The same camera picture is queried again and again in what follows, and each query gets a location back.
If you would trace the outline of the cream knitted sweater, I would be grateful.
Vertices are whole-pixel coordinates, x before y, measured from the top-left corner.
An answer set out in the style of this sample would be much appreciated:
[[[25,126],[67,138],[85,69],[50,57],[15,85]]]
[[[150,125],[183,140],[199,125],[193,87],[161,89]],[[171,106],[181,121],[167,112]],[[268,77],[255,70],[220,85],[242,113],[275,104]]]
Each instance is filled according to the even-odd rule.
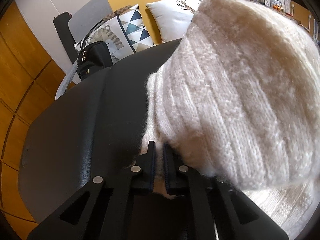
[[[168,143],[289,239],[303,231],[319,204],[319,47],[302,27],[246,0],[202,0],[146,89],[142,153]]]

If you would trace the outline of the black handbag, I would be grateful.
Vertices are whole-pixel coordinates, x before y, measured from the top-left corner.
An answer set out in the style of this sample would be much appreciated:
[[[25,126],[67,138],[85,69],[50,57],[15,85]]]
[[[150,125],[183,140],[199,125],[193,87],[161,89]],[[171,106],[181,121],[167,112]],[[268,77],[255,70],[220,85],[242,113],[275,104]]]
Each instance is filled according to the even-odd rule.
[[[98,41],[89,44],[80,51],[76,72],[82,81],[92,74],[112,66],[113,61],[107,44]]]

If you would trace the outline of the wooden wardrobe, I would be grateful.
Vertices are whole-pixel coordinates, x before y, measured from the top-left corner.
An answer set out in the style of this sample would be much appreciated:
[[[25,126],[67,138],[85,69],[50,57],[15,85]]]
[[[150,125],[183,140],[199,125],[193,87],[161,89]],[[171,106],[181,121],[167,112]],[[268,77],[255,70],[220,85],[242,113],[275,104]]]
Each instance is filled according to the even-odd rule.
[[[1,239],[26,239],[37,226],[18,191],[22,149],[63,76],[12,2],[1,18]]]

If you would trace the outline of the geometric triangle print pillow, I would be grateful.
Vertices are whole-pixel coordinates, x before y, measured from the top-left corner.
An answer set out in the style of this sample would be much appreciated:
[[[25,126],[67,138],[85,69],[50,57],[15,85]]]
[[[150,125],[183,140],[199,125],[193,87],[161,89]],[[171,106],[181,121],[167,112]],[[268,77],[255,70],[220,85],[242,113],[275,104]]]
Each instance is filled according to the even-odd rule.
[[[120,15],[98,24],[96,29],[83,41],[86,41],[86,45],[98,41],[105,42],[113,63],[154,46],[154,42],[143,23],[138,4]]]

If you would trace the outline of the white deer print pillow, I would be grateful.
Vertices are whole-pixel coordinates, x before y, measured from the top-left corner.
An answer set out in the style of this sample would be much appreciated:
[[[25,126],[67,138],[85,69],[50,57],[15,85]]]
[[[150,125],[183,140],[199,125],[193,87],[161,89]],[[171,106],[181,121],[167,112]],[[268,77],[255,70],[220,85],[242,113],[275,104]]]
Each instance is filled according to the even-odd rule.
[[[183,38],[203,0],[161,0],[147,3],[159,29],[162,42]]]

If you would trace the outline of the wooden side table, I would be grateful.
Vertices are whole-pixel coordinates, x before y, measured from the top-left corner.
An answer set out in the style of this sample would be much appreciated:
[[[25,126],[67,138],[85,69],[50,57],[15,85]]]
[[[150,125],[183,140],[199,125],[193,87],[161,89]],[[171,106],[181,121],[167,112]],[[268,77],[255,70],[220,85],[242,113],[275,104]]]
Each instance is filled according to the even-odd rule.
[[[271,7],[274,10],[279,10],[287,14],[287,16],[292,17],[298,23],[308,26],[313,21],[313,16],[308,9],[305,9],[302,5],[296,2],[284,0],[249,0],[255,1],[267,7]]]

